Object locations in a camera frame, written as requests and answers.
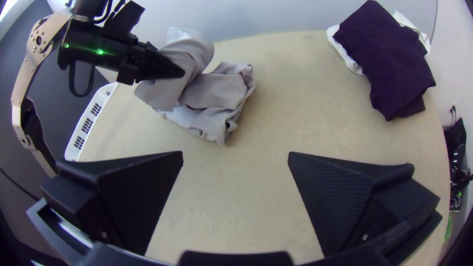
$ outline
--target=folded clothing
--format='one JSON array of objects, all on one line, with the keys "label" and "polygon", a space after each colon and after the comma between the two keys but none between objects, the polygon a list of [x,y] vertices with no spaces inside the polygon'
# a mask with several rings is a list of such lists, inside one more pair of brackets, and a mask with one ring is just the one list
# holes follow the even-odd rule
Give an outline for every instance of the folded clothing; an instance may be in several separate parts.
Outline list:
[{"label": "folded clothing", "polygon": [[199,33],[169,28],[161,54],[186,71],[182,78],[147,80],[135,95],[168,119],[204,139],[228,143],[246,99],[255,90],[253,67],[222,62],[202,74],[213,58],[213,44]]},{"label": "folded clothing", "polygon": [[373,108],[387,121],[425,110],[422,95],[436,84],[416,32],[400,26],[369,0],[340,24],[333,37],[363,68],[372,85]]},{"label": "folded clothing", "polygon": [[[394,11],[392,16],[399,23],[399,25],[403,27],[408,27],[419,35],[420,42],[422,42],[425,49],[427,50],[427,54],[425,56],[428,56],[431,48],[430,48],[430,41],[429,41],[429,38],[427,37],[427,34],[420,32],[420,30],[399,11],[397,10]],[[329,40],[329,43],[335,48],[338,54],[342,57],[342,59],[345,61],[346,67],[350,71],[352,71],[355,74],[364,76],[362,67],[358,65],[355,62],[355,60],[353,60],[353,58],[347,55],[346,50],[341,44],[335,41],[334,35],[339,29],[340,29],[340,25],[333,25],[327,29],[326,34],[327,34],[327,39]]]}]

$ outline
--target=gray cloth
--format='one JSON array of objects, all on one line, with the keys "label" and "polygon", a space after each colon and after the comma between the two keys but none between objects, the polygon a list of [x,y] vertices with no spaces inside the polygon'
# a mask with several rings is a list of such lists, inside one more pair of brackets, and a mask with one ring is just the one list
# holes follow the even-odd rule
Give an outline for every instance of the gray cloth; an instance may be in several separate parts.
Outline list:
[{"label": "gray cloth", "polygon": [[[238,127],[236,120],[243,110],[246,99],[256,88],[253,66],[222,62],[214,72],[199,75],[195,81],[196,83],[192,82],[186,88],[183,94],[186,97],[183,98],[191,99],[190,102],[197,102],[207,108],[193,110],[189,108],[192,106],[187,106],[181,101],[173,111],[159,112],[194,135],[226,145],[230,133]],[[188,92],[195,88],[203,93]],[[232,89],[232,92],[225,93],[229,89]],[[219,106],[220,103],[236,107],[227,108],[222,106],[223,104]]]},{"label": "gray cloth", "polygon": [[135,96],[154,109],[172,111],[186,85],[212,61],[214,47],[196,32],[169,28],[168,45],[159,52],[186,74],[182,78],[143,81],[136,88]]},{"label": "gray cloth", "polygon": [[157,112],[204,139],[228,143],[246,99],[255,90],[253,66],[222,62],[202,74],[213,44],[198,33],[170,28],[160,52],[186,71],[183,78],[143,81],[135,95]]}]

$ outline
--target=white cloth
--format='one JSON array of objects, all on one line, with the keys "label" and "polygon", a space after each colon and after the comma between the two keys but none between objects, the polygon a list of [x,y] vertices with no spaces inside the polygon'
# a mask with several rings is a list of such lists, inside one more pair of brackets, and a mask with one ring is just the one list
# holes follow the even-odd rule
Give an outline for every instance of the white cloth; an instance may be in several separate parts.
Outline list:
[{"label": "white cloth", "polygon": [[184,77],[143,81],[135,95],[190,133],[220,145],[228,143],[246,99],[255,90],[253,66],[221,62],[208,74],[213,44],[200,34],[168,30],[168,45],[160,52],[186,71]]},{"label": "white cloth", "polygon": [[[425,50],[427,50],[427,54],[425,56],[428,56],[430,54],[431,47],[430,47],[430,41],[429,41],[429,38],[427,37],[427,34],[420,32],[420,30],[399,11],[396,10],[391,15],[399,23],[399,25],[403,27],[408,27],[419,35],[420,42],[422,42],[422,44],[425,47]],[[355,60],[353,60],[351,57],[348,56],[345,48],[340,43],[335,41],[334,35],[335,33],[338,32],[339,29],[340,29],[340,25],[334,25],[327,29],[326,33],[327,33],[327,39],[329,40],[329,43],[335,48],[338,54],[343,58],[343,60],[345,61],[346,67],[350,71],[358,75],[364,75],[362,67],[358,65],[355,62]]]}]

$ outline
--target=beige table surface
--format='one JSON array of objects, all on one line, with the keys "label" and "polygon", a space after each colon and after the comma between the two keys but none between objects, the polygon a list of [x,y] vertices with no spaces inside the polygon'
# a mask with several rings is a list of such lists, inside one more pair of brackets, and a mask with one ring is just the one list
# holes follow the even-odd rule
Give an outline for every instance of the beige table surface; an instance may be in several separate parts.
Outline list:
[{"label": "beige table surface", "polygon": [[414,179],[441,197],[444,217],[407,265],[435,265],[448,217],[449,170],[442,128],[427,110],[386,122],[370,84],[348,71],[325,32],[259,35],[217,43],[221,60],[251,63],[257,89],[228,147],[191,135],[121,86],[102,110],[80,161],[181,150],[184,166],[146,255],[176,263],[185,250],[286,250],[296,264],[323,258],[287,166],[297,151],[358,162],[415,165]]}]

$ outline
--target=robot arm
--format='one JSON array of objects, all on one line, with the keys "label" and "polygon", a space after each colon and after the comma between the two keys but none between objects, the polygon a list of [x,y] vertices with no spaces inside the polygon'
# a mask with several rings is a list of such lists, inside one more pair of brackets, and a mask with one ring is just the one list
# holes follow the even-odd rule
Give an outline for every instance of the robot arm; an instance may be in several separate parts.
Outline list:
[{"label": "robot arm", "polygon": [[12,124],[15,133],[23,147],[33,153],[50,177],[56,175],[53,170],[54,157],[44,141],[41,122],[36,114],[34,103],[26,95],[41,63],[58,47],[60,32],[70,18],[70,15],[53,14],[39,20],[33,26],[26,44],[26,57],[11,95]]},{"label": "robot arm", "polygon": [[[78,97],[91,92],[93,76],[86,93],[78,94],[74,87],[77,61],[117,71],[117,81],[128,85],[148,79],[180,78],[185,74],[151,43],[139,42],[130,33],[144,8],[129,1],[119,11],[124,2],[121,0],[110,14],[112,0],[69,0],[70,14],[55,13],[33,26],[11,96],[12,124],[23,147],[33,153],[50,177],[56,175],[56,162],[44,141],[34,103],[26,96],[41,63],[53,50],[59,48],[58,65],[62,70],[69,68],[69,89]],[[106,14],[94,20],[105,8]],[[96,25],[104,21],[103,27]]]}]

